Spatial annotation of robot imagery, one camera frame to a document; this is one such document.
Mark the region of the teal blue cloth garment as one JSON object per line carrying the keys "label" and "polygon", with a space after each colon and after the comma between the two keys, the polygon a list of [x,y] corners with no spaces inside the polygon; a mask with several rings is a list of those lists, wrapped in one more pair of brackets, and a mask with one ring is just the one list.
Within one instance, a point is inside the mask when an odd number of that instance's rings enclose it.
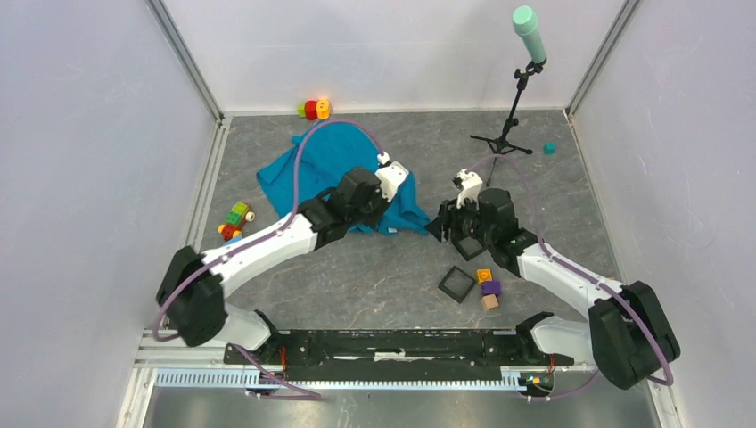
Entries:
{"label": "teal blue cloth garment", "polygon": [[[304,134],[293,136],[292,148],[257,172],[259,186],[280,218],[292,210],[296,154],[305,139]],[[377,170],[380,167],[378,155],[379,150],[370,138],[353,124],[336,123],[318,129],[308,139],[300,158],[300,200],[312,199],[324,189],[338,185],[355,167]],[[429,222],[427,213],[416,200],[415,177],[409,174],[383,215],[377,232],[394,235],[408,231],[427,235],[425,226]]]}

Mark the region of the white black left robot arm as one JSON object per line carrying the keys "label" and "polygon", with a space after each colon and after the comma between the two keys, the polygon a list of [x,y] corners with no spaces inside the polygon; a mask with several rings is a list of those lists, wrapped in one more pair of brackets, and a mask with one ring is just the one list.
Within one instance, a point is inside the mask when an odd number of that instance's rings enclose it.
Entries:
{"label": "white black left robot arm", "polygon": [[175,333],[154,331],[154,339],[181,339],[188,347],[224,339],[243,346],[259,363],[273,361],[279,338],[260,315],[232,307],[227,297],[286,260],[342,239],[354,226],[377,228],[407,177],[397,162],[375,172],[353,168],[337,186],[298,203],[254,235],[204,253],[190,245],[178,250],[156,294],[160,316],[168,318]]}

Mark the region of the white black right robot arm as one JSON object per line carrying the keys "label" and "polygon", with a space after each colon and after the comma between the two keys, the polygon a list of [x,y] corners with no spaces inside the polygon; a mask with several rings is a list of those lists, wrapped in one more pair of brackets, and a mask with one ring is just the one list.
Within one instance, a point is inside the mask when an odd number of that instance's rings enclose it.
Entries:
{"label": "white black right robot arm", "polygon": [[510,194],[483,190],[474,199],[444,201],[426,227],[466,260],[487,252],[501,268],[537,284],[583,316],[572,322],[542,313],[520,324],[517,357],[537,364],[548,354],[593,365],[627,390],[643,380],[673,383],[670,363],[681,355],[676,335],[653,288],[612,280],[578,265],[520,226]]}

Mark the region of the orange toy block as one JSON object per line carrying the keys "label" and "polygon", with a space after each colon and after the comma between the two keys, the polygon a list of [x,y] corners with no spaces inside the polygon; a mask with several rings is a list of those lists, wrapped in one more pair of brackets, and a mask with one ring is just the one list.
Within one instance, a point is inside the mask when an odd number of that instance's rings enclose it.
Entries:
{"label": "orange toy block", "polygon": [[483,284],[494,280],[492,271],[488,268],[480,268],[476,270],[477,282]]}

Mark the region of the purple toy block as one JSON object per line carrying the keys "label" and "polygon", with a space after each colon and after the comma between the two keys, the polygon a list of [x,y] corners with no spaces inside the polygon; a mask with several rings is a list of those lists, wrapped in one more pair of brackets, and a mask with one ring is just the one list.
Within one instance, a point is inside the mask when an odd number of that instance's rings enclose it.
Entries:
{"label": "purple toy block", "polygon": [[485,281],[480,283],[481,296],[494,295],[499,297],[502,293],[502,285],[499,281]]}

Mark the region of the tan wooden cube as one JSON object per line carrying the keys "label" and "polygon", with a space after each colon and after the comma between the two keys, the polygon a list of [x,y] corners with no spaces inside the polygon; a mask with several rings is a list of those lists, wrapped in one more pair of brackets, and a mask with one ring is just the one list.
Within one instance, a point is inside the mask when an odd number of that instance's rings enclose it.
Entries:
{"label": "tan wooden cube", "polygon": [[485,311],[491,311],[499,307],[498,297],[494,294],[484,295],[481,298],[481,305]]}

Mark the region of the black tripod microphone stand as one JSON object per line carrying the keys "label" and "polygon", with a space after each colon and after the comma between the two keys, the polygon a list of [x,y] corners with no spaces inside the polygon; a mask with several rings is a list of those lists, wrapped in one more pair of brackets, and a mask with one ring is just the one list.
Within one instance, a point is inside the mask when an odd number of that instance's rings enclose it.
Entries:
{"label": "black tripod microphone stand", "polygon": [[538,75],[543,71],[546,61],[529,62],[525,69],[516,69],[514,79],[516,80],[516,93],[509,109],[508,116],[504,122],[501,133],[495,138],[484,136],[469,135],[473,140],[485,142],[492,154],[507,155],[512,152],[522,152],[526,155],[532,155],[533,150],[512,144],[508,140],[510,131],[519,125],[519,119],[515,116],[522,93],[526,90],[531,76]]}

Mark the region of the green red orange toy stack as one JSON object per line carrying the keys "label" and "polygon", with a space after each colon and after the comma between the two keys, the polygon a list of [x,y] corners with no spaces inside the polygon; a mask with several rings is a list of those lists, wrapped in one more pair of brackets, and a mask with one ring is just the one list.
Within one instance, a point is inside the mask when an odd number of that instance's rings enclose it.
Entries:
{"label": "green red orange toy stack", "polygon": [[332,105],[327,99],[308,100],[298,105],[298,115],[307,120],[326,120],[332,115]]}

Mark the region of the colourful toy block train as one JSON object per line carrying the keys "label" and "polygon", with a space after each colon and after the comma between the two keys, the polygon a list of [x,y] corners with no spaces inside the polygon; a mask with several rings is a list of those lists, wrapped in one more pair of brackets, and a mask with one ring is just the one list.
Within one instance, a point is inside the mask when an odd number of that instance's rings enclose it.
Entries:
{"label": "colourful toy block train", "polygon": [[247,202],[237,202],[226,215],[223,224],[218,227],[218,233],[228,243],[243,237],[243,228],[254,220],[256,214]]}

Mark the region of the mint green microphone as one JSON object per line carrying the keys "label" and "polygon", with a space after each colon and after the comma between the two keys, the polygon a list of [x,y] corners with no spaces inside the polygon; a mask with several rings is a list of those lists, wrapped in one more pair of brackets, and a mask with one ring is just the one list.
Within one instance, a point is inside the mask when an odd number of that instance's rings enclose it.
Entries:
{"label": "mint green microphone", "polygon": [[538,16],[528,5],[517,7],[512,15],[512,23],[515,34],[524,43],[525,49],[534,64],[543,64],[546,59],[546,50],[538,29]]}

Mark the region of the black square frame upper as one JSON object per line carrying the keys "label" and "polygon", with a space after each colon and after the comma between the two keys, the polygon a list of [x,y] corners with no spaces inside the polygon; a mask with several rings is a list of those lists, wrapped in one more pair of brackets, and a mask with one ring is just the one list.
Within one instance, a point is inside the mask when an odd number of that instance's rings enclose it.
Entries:
{"label": "black square frame upper", "polygon": [[451,242],[465,261],[471,261],[488,250],[486,244],[471,236],[455,238]]}

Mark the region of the black square frame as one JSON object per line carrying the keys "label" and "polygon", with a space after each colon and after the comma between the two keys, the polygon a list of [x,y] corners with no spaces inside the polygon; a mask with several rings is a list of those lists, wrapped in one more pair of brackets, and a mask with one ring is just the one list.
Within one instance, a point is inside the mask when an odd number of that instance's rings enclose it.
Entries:
{"label": "black square frame", "polygon": [[488,250],[486,244],[471,236],[455,238],[451,242],[465,261],[471,261]]}
{"label": "black square frame", "polygon": [[437,288],[454,302],[462,304],[476,284],[474,277],[460,267],[453,266],[440,280]]}

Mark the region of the black square frame lower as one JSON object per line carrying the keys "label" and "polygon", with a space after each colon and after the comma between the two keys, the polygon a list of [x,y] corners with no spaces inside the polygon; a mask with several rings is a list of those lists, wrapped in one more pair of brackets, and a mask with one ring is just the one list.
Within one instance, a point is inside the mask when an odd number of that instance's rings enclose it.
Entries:
{"label": "black square frame lower", "polygon": [[460,267],[453,266],[440,280],[437,288],[454,302],[462,304],[476,284],[474,277]]}

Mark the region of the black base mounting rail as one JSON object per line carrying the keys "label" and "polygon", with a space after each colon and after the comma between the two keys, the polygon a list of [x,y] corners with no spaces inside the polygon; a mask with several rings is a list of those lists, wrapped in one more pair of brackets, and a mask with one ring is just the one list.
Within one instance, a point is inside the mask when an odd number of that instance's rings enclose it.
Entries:
{"label": "black base mounting rail", "polygon": [[503,366],[574,363],[512,329],[276,331],[251,355],[287,381],[494,381]]}

